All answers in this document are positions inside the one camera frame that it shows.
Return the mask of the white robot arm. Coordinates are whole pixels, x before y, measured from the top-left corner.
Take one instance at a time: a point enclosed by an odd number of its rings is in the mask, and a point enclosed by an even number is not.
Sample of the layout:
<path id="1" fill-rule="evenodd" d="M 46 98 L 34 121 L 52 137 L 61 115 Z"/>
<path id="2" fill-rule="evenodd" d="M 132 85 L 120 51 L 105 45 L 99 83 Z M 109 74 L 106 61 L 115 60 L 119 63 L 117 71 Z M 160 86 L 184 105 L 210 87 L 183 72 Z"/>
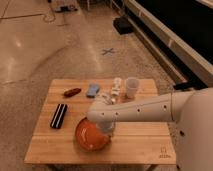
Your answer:
<path id="1" fill-rule="evenodd" d="M 213 171 L 213 88 L 114 105 L 101 93 L 86 116 L 104 133 L 110 132 L 115 122 L 176 122 L 180 171 Z"/>

